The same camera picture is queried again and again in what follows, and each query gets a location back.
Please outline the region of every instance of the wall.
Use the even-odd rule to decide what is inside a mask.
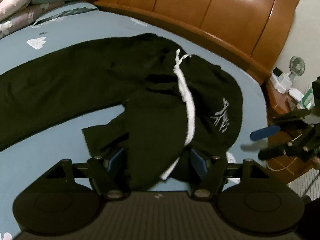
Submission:
[[[304,92],[308,84],[320,76],[320,0],[300,0],[275,67],[289,72],[289,62],[293,56],[301,57],[306,64],[305,73],[294,84]]]

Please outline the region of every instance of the white stripe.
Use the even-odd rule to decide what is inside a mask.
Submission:
[[[176,64],[173,68],[173,72],[178,78],[178,86],[179,86],[179,91],[182,97],[182,101],[186,103],[186,108],[187,108],[187,118],[188,118],[188,130],[187,130],[187,137],[185,140],[184,145],[188,145],[192,139],[193,136],[195,135],[195,130],[196,130],[196,108],[195,104],[193,102],[193,98],[191,95],[190,90],[188,89],[187,82],[184,78],[183,72],[180,69],[180,64],[182,60],[184,60],[186,57],[191,57],[191,55],[185,54],[182,56],[181,59],[179,59],[179,53],[180,49],[177,49],[176,51]],[[177,165],[180,157],[177,158],[174,163],[170,165],[170,167],[160,176],[161,179],[166,180],[175,166]]]

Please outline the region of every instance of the metal bolt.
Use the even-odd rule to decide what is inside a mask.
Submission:
[[[210,196],[210,191],[206,189],[197,189],[195,191],[195,196],[198,198],[207,198]]]
[[[121,198],[122,196],[123,194],[120,190],[110,190],[107,193],[107,197],[112,199]]]

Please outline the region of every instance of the wooden headboard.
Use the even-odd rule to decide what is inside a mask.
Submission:
[[[233,62],[259,84],[271,76],[300,0],[98,0]]]

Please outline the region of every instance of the mattress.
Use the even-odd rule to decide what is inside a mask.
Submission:
[[[261,164],[257,153],[262,144],[254,144],[249,134],[266,127],[266,105],[259,84],[243,70],[216,54],[155,26],[133,18],[91,11],[60,17],[41,25],[28,26],[0,40],[0,74],[24,62],[79,42],[107,37],[128,37],[143,33],[155,33],[180,44],[188,54],[196,54],[231,74],[243,93],[243,122],[240,134],[229,152],[237,163],[252,158]],[[81,129],[106,124],[118,116],[124,108],[115,106],[96,111],[56,125],[31,136],[0,152],[0,232],[12,236],[20,232],[12,214],[15,197],[59,160],[72,159],[73,163],[86,162],[90,158]],[[90,187],[88,180],[76,182]],[[229,182],[225,188],[234,185]],[[188,185],[169,179],[150,190],[188,190]]]

